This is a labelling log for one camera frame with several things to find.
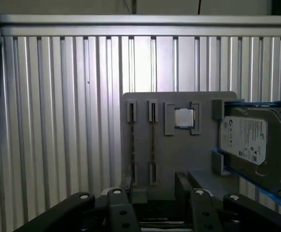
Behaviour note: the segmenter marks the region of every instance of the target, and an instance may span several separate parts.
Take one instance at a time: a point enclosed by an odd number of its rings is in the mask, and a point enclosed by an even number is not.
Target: hard drive label
[[[267,123],[261,119],[226,116],[220,125],[220,149],[260,165],[266,159]]]

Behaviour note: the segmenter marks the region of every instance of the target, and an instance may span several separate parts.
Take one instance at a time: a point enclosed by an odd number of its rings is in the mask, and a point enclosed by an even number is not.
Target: gray mounting board
[[[218,147],[218,121],[212,119],[212,100],[235,100],[234,92],[126,93],[121,104],[122,171],[131,168],[134,153],[134,188],[146,188],[148,200],[174,199],[175,172],[189,171],[218,198],[238,191],[237,178],[219,176],[211,170],[211,151]],[[155,108],[154,155],[157,181],[151,180],[152,103]],[[131,108],[133,105],[133,123]],[[175,128],[175,109],[194,109],[191,129]]]

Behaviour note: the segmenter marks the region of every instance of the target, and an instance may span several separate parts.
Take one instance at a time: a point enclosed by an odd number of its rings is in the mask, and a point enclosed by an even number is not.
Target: hard drive
[[[226,168],[281,196],[281,102],[225,105],[219,150]]]

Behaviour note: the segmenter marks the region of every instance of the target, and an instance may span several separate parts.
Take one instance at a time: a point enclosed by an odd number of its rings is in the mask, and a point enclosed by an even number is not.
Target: metal frame
[[[2,14],[0,25],[4,36],[281,36],[281,16]]]

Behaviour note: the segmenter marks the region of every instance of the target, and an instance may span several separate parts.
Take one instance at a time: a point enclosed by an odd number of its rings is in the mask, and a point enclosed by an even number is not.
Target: aluminum panel
[[[281,99],[281,17],[0,18],[3,232],[74,192],[119,184],[125,92]],[[278,210],[243,180],[240,191]]]

